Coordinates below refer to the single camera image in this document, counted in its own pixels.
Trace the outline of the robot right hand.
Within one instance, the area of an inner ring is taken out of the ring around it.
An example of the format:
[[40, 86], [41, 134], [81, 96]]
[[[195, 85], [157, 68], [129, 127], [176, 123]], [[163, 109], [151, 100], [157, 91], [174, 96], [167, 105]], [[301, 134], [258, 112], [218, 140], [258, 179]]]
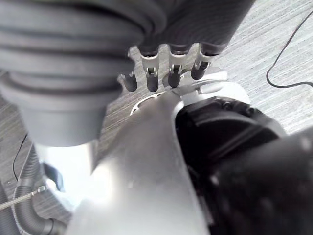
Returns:
[[134, 69], [129, 49], [202, 43], [221, 53], [251, 0], [3, 0], [0, 80], [32, 140], [68, 147], [98, 139], [106, 107]]

